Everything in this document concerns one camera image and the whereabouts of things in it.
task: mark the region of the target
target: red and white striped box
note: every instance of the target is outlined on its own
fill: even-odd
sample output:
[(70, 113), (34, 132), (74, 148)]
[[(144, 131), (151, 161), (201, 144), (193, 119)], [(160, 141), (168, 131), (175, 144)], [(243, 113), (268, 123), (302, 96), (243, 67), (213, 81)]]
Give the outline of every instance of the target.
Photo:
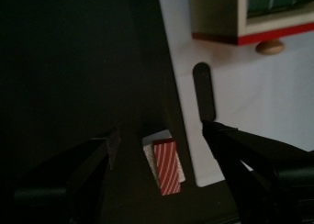
[[(143, 152), (151, 167), (151, 171), (156, 179), (156, 185), (159, 188), (160, 185), (163, 187), (160, 188), (161, 195), (165, 196), (177, 193), (180, 191), (180, 183), (185, 181), (185, 177), (176, 152), (175, 140), (172, 138), (169, 131), (165, 129), (160, 132), (156, 132), (145, 136), (144, 138), (141, 138), (141, 145), (143, 145)], [(161, 164), (163, 166), (164, 164), (172, 166), (172, 169), (176, 166), (176, 172), (175, 170), (172, 170), (172, 178), (164, 176), (161, 172), (163, 167), (160, 167)], [(165, 185), (167, 180), (172, 180), (172, 183), (176, 184), (177, 186), (176, 190), (169, 186), (167, 187)]]
[(173, 139), (155, 140), (156, 175), (163, 196), (180, 192), (176, 144)]

